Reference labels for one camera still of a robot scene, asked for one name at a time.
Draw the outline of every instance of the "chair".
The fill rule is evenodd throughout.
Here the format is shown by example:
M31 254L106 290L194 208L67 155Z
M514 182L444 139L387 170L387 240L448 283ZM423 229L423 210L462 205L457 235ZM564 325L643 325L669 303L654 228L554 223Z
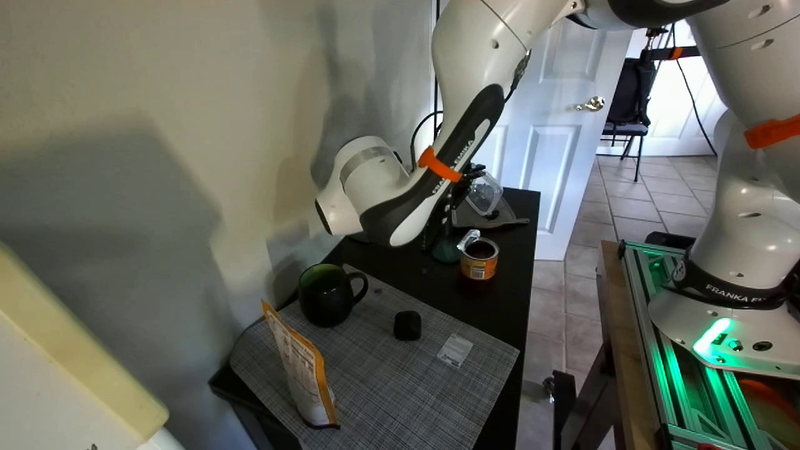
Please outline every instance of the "chair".
M632 182L641 180L644 135L651 130L648 99L651 99L652 82L654 82L652 60L627 57L619 72L619 82L617 82L606 127L603 127L603 135L611 135L613 145L617 143L617 135L627 137L619 160L629 155L632 139L641 137Z

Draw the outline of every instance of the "gray grid mat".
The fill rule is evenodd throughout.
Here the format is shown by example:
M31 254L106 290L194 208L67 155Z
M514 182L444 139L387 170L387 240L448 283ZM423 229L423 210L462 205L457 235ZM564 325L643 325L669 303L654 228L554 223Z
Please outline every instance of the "gray grid mat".
M401 310L423 314L419 340L393 338ZM312 430L301 420L266 322L242 332L229 367L304 447L473 447L518 359L514 348L374 277L338 328L307 325L298 303L277 314L326 355L342 427ZM459 367L437 359L451 335L473 342Z

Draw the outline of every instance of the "floor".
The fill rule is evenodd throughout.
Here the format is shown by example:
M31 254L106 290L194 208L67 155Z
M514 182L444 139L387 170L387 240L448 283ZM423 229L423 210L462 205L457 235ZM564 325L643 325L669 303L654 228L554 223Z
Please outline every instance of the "floor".
M698 235L712 208L716 158L601 158L563 262L534 262L528 319L519 450L552 447L552 403L543 380L576 374L578 389L601 348L596 268L601 240L644 240L652 229Z

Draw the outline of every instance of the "black mug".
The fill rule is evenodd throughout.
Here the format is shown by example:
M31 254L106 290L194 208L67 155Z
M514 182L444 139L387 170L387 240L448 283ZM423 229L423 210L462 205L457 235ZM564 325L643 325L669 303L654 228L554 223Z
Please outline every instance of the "black mug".
M363 288L353 294L353 277L363 279ZM318 328L336 328L346 322L353 304L368 294L368 277L363 273L346 273L339 264L312 264L298 283L301 310L307 322Z

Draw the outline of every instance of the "white wall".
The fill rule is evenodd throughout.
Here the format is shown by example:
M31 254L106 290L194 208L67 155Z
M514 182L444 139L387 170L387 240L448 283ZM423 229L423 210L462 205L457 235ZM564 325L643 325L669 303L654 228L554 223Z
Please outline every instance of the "white wall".
M428 0L0 4L0 240L191 447L224 442L204 383L233 332L331 247L312 200L336 149L402 149L428 112L431 28Z

